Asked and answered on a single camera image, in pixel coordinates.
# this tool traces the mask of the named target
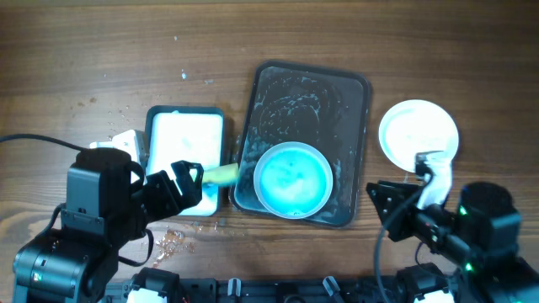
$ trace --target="black tray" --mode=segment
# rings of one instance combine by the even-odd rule
[[[334,189],[326,205],[303,221],[343,227],[355,217],[365,145],[370,84],[360,74],[267,61],[256,71],[237,161],[240,178],[229,199],[240,210],[273,215],[259,202],[253,172],[272,146],[299,141],[329,161]]]
[[[221,141],[221,165],[227,164],[227,146],[225,142],[227,141],[227,129],[226,129],[226,119],[225,114],[221,109],[217,107],[195,107],[195,106],[172,106],[172,105],[156,105],[152,106],[146,115],[146,127],[144,132],[147,137],[148,142],[148,152],[150,151],[149,145],[152,142],[152,127],[153,127],[153,118],[156,114],[161,113],[172,113],[177,110],[179,113],[186,114],[219,114],[223,120],[222,126],[222,141]],[[146,170],[147,162],[142,163],[142,167]],[[217,207],[216,212],[219,211],[222,205],[223,189],[219,189],[219,196],[217,197]]]

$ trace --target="yellow-green object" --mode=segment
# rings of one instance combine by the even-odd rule
[[[238,178],[239,167],[237,163],[232,163],[204,171],[202,183],[229,186],[235,184]]]

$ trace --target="wooden tabletop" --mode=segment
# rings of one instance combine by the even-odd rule
[[[538,13],[538,4],[459,2],[5,8],[0,135],[36,133],[87,146],[143,130],[149,108],[172,104],[220,107],[235,122],[234,142],[262,61],[362,72],[374,93],[360,186],[404,180],[381,151],[378,125],[396,103],[433,101],[460,131],[449,207],[465,183],[507,187],[524,219],[521,254],[539,268]],[[0,146],[0,300],[11,301],[16,252],[64,202],[75,155],[37,141]],[[182,278],[344,278],[373,273],[380,222],[363,194],[343,230],[245,215],[227,202],[213,217],[150,228],[157,240],[183,242],[161,242],[148,265]],[[121,254],[142,260],[145,242]],[[385,273],[412,265],[417,244],[386,240]],[[176,251],[157,260],[167,249]],[[120,265],[115,279],[139,270]]]

